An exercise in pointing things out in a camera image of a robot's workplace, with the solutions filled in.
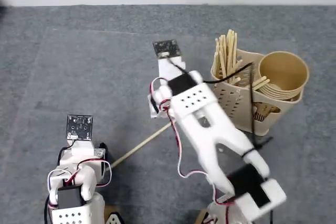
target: wooden stick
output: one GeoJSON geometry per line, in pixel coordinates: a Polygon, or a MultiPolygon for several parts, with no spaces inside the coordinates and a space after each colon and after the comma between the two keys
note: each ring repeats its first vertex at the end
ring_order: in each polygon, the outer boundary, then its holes
{"type": "Polygon", "coordinates": [[[266,76],[263,76],[263,77],[261,77],[261,78],[255,80],[255,81],[252,83],[252,87],[258,85],[259,83],[262,83],[262,82],[265,81],[266,79],[267,79],[267,77],[266,77],[266,76]]]}
{"type": "Polygon", "coordinates": [[[216,52],[214,53],[214,60],[212,62],[211,71],[212,71],[212,74],[216,77],[217,76],[217,58],[216,58],[216,52]]]}
{"type": "Polygon", "coordinates": [[[227,67],[226,67],[226,73],[231,74],[231,68],[232,68],[232,53],[233,53],[233,43],[234,43],[234,37],[230,35],[229,39],[229,53],[227,57],[227,67]]]}
{"type": "Polygon", "coordinates": [[[225,37],[225,35],[222,36],[222,45],[223,45],[224,64],[225,64],[225,72],[226,72],[227,53],[226,53],[226,37],[225,37]]]}
{"type": "Polygon", "coordinates": [[[170,127],[171,123],[168,123],[167,125],[163,126],[161,129],[159,129],[157,132],[152,134],[151,136],[147,137],[144,141],[142,141],[140,144],[138,144],[136,147],[134,147],[132,150],[127,152],[122,157],[118,158],[116,161],[114,161],[111,165],[111,168],[115,168],[117,165],[119,165],[121,162],[123,162],[126,158],[131,156],[134,152],[138,151],[141,147],[143,147],[145,144],[149,143],[150,140],[153,140],[158,135],[160,135],[162,132],[164,132],[166,129],[170,127]]]}
{"type": "Polygon", "coordinates": [[[215,77],[220,79],[221,65],[219,63],[219,55],[217,52],[215,52],[215,59],[216,59],[215,77]]]}
{"type": "Polygon", "coordinates": [[[226,77],[226,70],[225,70],[225,64],[224,64],[224,55],[223,55],[223,47],[220,46],[220,42],[218,41],[218,39],[216,39],[216,44],[219,44],[219,60],[220,60],[220,68],[222,69],[222,75],[223,78],[226,77]]]}
{"type": "Polygon", "coordinates": [[[262,86],[266,85],[267,83],[269,83],[269,79],[267,79],[266,81],[263,81],[263,82],[261,82],[260,84],[254,86],[254,87],[253,87],[253,90],[260,89],[262,86]]]}
{"type": "Polygon", "coordinates": [[[233,55],[232,55],[232,73],[236,69],[236,58],[237,58],[237,33],[234,33],[233,35],[233,55]]]}
{"type": "Polygon", "coordinates": [[[227,46],[229,45],[229,39],[230,39],[231,32],[232,32],[231,29],[229,29],[229,30],[227,31],[227,35],[226,35],[226,45],[227,45],[227,46]]]}
{"type": "Polygon", "coordinates": [[[231,82],[232,85],[235,85],[238,81],[241,81],[240,77],[235,77],[233,81],[231,82]]]}

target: red wire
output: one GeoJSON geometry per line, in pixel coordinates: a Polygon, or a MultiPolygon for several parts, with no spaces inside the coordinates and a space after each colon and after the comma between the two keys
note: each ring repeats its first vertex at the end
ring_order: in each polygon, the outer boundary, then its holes
{"type": "Polygon", "coordinates": [[[169,118],[170,123],[172,124],[172,128],[173,128],[173,131],[174,131],[174,134],[175,134],[176,144],[177,144],[178,147],[180,147],[180,144],[178,143],[179,138],[177,137],[177,131],[176,131],[176,128],[174,127],[174,122],[173,122],[172,118],[170,117],[168,111],[167,111],[167,116],[169,118]]]}
{"type": "Polygon", "coordinates": [[[69,185],[71,181],[75,179],[76,174],[79,172],[79,170],[75,171],[74,174],[65,182],[66,185],[69,185]]]}

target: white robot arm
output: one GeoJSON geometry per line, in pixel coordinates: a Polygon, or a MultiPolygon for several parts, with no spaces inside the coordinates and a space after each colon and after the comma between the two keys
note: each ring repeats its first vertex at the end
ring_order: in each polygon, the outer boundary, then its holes
{"type": "Polygon", "coordinates": [[[104,224],[104,200],[96,187],[105,174],[106,148],[95,148],[91,141],[92,116],[68,115],[67,140],[55,170],[48,175],[50,209],[53,224],[104,224]]]}
{"type": "MultiPolygon", "coordinates": [[[[162,45],[158,48],[154,43],[156,54],[174,57],[172,53],[176,49],[167,50],[169,44],[171,41],[156,42],[156,45],[162,45]]],[[[268,178],[268,165],[247,136],[235,128],[201,75],[197,71],[174,75],[149,95],[150,106],[170,101],[169,113],[195,148],[209,182],[225,194],[235,196],[235,204],[248,221],[259,218],[284,202],[284,191],[274,179],[268,178]],[[207,126],[200,123],[201,119],[207,120],[207,126]],[[218,143],[240,155],[247,165],[226,176],[218,165],[218,143]]]]}

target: chopstick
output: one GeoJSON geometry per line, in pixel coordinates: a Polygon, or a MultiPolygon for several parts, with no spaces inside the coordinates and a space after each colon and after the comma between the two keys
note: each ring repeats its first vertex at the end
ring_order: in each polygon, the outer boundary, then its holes
{"type": "Polygon", "coordinates": [[[257,90],[257,89],[260,89],[262,86],[266,85],[267,83],[269,83],[269,79],[259,83],[258,85],[252,87],[253,90],[257,90]]]}

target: stack of paper cups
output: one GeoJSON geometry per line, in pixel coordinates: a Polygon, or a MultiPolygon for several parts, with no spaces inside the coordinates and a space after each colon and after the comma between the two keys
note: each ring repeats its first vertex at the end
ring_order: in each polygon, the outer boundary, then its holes
{"type": "Polygon", "coordinates": [[[277,100],[290,100],[305,87],[309,79],[309,69],[297,55],[277,51],[262,58],[256,75],[257,78],[267,76],[270,80],[259,89],[261,93],[277,100]]]}

